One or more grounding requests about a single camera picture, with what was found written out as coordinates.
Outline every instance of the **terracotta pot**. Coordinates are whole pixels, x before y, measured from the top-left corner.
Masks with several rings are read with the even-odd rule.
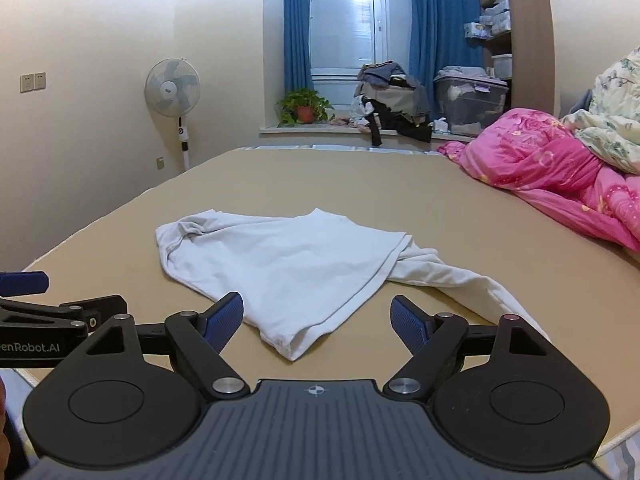
[[[299,106],[296,108],[296,114],[303,124],[311,124],[314,121],[314,109],[311,106]]]

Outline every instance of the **person's hand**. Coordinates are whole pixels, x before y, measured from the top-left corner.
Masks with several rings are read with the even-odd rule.
[[[4,480],[4,470],[9,462],[9,441],[4,434],[4,422],[6,416],[6,410],[4,408],[4,401],[6,399],[6,392],[4,390],[4,383],[0,379],[0,480]]]

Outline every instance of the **silver screw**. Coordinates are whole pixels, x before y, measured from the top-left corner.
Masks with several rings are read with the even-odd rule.
[[[420,389],[420,383],[409,377],[400,377],[389,383],[389,389],[396,394],[409,395]]]
[[[219,394],[236,394],[244,388],[244,381],[237,377],[222,377],[213,383]]]

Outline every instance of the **bookshelf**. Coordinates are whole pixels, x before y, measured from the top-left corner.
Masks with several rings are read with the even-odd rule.
[[[483,9],[496,0],[480,0]],[[513,54],[513,78],[508,81],[513,108],[554,113],[556,56],[550,0],[510,0],[509,32],[484,42],[484,66],[492,56]]]

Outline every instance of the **mattress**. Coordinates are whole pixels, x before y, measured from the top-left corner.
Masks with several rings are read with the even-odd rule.
[[[162,273],[155,229],[195,212],[297,216],[315,208],[404,231],[448,264],[503,284],[611,408],[607,439],[640,419],[640,274],[622,250],[584,238],[508,192],[477,182],[439,155],[392,150],[235,150],[144,192],[37,260],[45,304],[122,295],[138,323],[210,301]],[[437,290],[385,285],[336,332],[288,362],[242,325],[223,357],[248,381],[373,378],[382,386],[410,357],[389,323],[404,294],[432,314],[486,323]],[[150,362],[169,367],[168,359]],[[37,379],[47,370],[30,370]]]

